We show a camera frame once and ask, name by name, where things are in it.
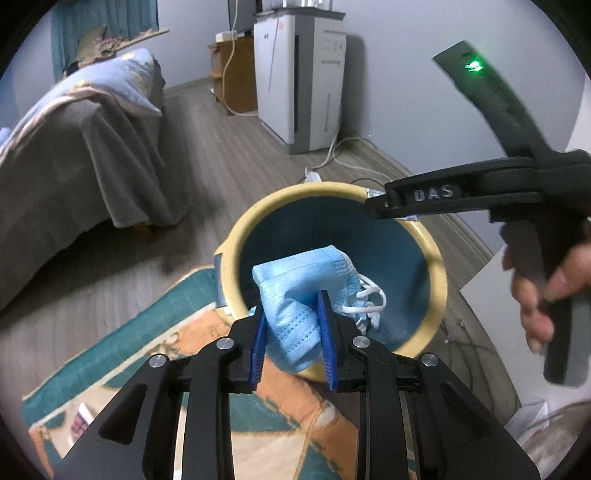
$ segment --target white appliance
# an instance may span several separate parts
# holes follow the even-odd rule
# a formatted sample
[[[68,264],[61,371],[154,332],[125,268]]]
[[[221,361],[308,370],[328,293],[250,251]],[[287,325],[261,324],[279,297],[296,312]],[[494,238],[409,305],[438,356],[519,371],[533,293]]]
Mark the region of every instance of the white appliance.
[[[345,14],[282,8],[254,26],[259,118],[290,155],[330,146],[339,129]]]

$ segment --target white ear loop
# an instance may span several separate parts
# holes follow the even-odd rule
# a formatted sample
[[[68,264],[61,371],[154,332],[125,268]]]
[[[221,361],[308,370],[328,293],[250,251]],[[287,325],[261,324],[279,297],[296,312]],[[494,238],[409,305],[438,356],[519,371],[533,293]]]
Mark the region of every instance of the white ear loop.
[[[359,275],[359,282],[364,290],[360,291],[357,294],[357,298],[359,300],[365,300],[368,306],[365,307],[349,307],[343,306],[343,313],[375,313],[381,312],[384,308],[386,308],[386,294],[384,291],[379,288],[373,280],[370,280],[368,277],[362,274]],[[382,298],[382,304],[375,306],[372,302],[368,301],[367,298],[371,293],[378,293],[379,296]]]
[[[370,280],[368,277],[362,274],[358,274],[359,282],[361,283],[361,287],[364,289],[360,291],[356,297],[358,300],[364,300],[365,305],[363,307],[349,307],[343,306],[343,313],[352,313],[352,314],[367,314],[369,318],[369,322],[371,326],[375,329],[379,328],[379,320],[380,314],[384,308],[386,308],[386,294],[384,291],[378,287],[373,280]],[[381,305],[374,305],[373,302],[368,300],[368,296],[372,293],[378,293],[379,296],[382,298]],[[368,329],[368,321],[366,319],[359,319],[355,322],[355,325],[359,329],[359,331],[365,335]]]

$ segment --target black gripper frame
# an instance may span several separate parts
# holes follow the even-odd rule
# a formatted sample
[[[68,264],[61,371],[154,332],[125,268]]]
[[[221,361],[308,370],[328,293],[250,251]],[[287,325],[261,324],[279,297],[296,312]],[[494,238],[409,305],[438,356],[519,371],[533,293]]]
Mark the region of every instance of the black gripper frame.
[[[329,334],[323,339],[332,341],[334,355],[335,377],[327,380],[337,392],[360,393],[357,480],[406,480],[407,448],[415,452],[421,480],[540,478],[525,452],[435,355],[394,355],[361,336],[353,319],[333,313],[325,291],[320,302],[323,334]],[[227,338],[195,355],[173,361],[153,355],[74,444],[54,479],[172,480],[181,399],[190,392],[182,479],[233,480],[228,394],[256,388],[251,363],[264,322],[258,306],[254,316],[232,325]]]

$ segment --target blue curtain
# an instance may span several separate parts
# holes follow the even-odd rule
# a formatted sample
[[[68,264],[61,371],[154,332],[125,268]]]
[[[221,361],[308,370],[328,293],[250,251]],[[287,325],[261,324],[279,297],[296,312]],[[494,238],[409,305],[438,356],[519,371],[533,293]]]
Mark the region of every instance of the blue curtain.
[[[51,55],[56,81],[76,58],[79,41],[91,28],[106,25],[107,37],[135,38],[158,30],[157,0],[60,0],[51,14]]]

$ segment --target metal screw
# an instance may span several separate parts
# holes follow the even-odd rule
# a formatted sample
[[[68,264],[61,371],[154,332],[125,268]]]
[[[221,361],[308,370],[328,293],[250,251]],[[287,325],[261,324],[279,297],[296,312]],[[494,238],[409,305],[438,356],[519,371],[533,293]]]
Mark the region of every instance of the metal screw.
[[[163,366],[166,363],[166,357],[164,355],[154,355],[150,358],[150,366],[152,368],[158,368]]]
[[[367,348],[369,347],[370,343],[371,341],[369,340],[369,338],[361,335],[353,339],[353,345],[355,345],[357,348]]]
[[[234,340],[232,340],[230,337],[222,337],[216,342],[216,346],[220,350],[228,350],[234,346]]]
[[[427,365],[428,367],[434,367],[439,363],[439,359],[432,353],[425,353],[421,357],[421,362],[423,362],[423,364]]]

